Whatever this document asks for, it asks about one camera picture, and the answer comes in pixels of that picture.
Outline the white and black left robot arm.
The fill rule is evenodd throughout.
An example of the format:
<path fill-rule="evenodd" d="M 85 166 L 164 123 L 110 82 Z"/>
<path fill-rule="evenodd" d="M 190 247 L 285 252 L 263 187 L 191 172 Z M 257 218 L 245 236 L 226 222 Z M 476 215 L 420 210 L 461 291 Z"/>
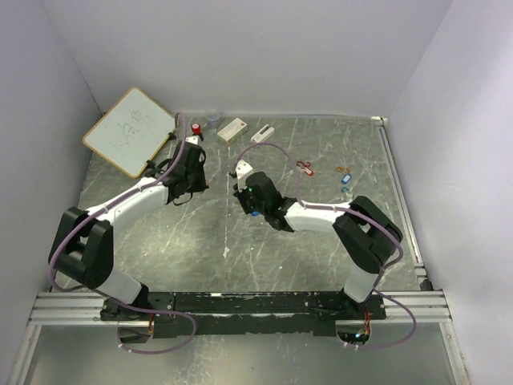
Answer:
<path fill-rule="evenodd" d="M 120 302 L 132 320 L 145 317 L 151 307 L 149 289 L 116 267 L 116 238 L 144 215 L 205 191 L 205 161 L 205 150 L 185 140 L 171 159 L 152 166 L 125 192 L 88 210 L 68 209 L 50 252 L 50 276 L 61 273 Z"/>

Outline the light blue key tag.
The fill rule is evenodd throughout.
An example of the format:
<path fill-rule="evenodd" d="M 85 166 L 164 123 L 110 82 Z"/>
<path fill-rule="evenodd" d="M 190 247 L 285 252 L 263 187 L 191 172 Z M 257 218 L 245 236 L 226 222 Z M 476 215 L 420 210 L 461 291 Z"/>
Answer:
<path fill-rule="evenodd" d="M 351 173 L 346 173 L 342 178 L 341 178 L 341 183 L 343 185 L 346 185 L 348 184 L 351 180 L 352 180 L 353 176 Z"/>

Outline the red carabiner keyring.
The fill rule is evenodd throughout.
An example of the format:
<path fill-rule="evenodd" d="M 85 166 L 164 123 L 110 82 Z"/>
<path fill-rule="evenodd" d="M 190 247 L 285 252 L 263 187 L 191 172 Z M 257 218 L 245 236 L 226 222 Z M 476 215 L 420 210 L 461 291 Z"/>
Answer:
<path fill-rule="evenodd" d="M 300 167 L 300 168 L 309 168 L 310 165 L 311 165 L 310 162 L 304 162 L 304 161 L 301 161 L 301 160 L 299 160 L 297 162 L 297 167 Z"/>

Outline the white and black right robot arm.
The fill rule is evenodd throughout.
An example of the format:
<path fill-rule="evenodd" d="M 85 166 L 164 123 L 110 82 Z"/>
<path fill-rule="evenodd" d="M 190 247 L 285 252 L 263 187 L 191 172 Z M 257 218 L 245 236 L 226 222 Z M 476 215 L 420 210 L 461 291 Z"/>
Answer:
<path fill-rule="evenodd" d="M 282 196 L 264 172 L 249 168 L 229 175 L 244 213 L 259 213 L 277 231 L 337 235 L 353 263 L 340 292 L 341 312 L 352 319 L 365 313 L 387 262 L 402 251 L 401 230 L 364 196 L 339 205 L 314 204 Z"/>

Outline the red key tag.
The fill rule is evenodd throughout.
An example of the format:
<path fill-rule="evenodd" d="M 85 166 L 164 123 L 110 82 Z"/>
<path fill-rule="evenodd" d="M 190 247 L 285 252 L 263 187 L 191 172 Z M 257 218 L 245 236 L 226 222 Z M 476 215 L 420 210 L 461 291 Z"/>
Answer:
<path fill-rule="evenodd" d="M 310 167 L 299 167 L 300 171 L 306 174 L 307 176 L 313 176 L 314 171 Z"/>

